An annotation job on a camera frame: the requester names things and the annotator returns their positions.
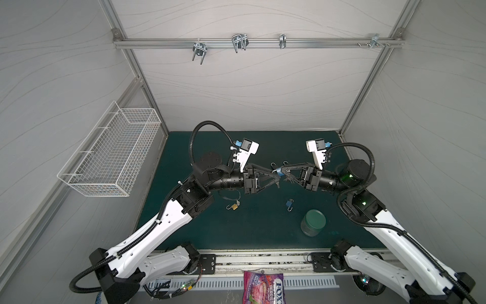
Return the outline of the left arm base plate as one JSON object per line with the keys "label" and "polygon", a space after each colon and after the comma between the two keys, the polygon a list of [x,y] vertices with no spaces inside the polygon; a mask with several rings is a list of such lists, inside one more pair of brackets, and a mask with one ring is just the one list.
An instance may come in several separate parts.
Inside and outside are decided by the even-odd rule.
{"label": "left arm base plate", "polygon": [[216,268],[215,254],[202,254],[198,257],[192,257],[186,268],[182,270],[185,275],[196,274],[214,274]]}

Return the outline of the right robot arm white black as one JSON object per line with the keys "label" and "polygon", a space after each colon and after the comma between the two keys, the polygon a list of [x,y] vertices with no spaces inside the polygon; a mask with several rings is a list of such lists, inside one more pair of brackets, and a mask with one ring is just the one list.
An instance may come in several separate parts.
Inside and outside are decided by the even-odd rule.
{"label": "right robot arm white black", "polygon": [[341,212],[353,224],[373,234],[402,263],[402,267],[396,267],[357,245],[338,242],[331,250],[333,266],[360,272],[361,289],[374,280],[408,303],[476,302],[471,295],[474,279],[436,259],[367,190],[376,177],[373,167],[364,160],[351,160],[339,172],[311,163],[283,166],[277,172],[307,190],[321,189],[336,194]]}

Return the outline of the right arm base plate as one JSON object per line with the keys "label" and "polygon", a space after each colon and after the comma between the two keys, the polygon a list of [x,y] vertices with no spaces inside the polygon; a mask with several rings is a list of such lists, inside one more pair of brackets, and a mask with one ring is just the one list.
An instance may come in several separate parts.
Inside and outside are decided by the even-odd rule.
{"label": "right arm base plate", "polygon": [[340,272],[343,266],[340,258],[330,252],[313,252],[308,256],[313,272]]}

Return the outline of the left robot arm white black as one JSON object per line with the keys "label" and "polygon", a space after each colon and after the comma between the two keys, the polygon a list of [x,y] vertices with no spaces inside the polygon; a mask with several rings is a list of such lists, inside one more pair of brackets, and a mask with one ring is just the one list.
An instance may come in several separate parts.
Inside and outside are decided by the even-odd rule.
{"label": "left robot arm white black", "polygon": [[105,303],[126,303],[142,284],[158,275],[191,272],[199,258],[190,245],[181,245],[167,254],[153,251],[169,236],[204,212],[214,201],[215,191],[241,189],[257,194],[278,184],[278,173],[255,164],[231,169],[217,153],[206,153],[192,165],[192,174],[176,186],[160,211],[134,234],[118,245],[97,249],[90,256]]}

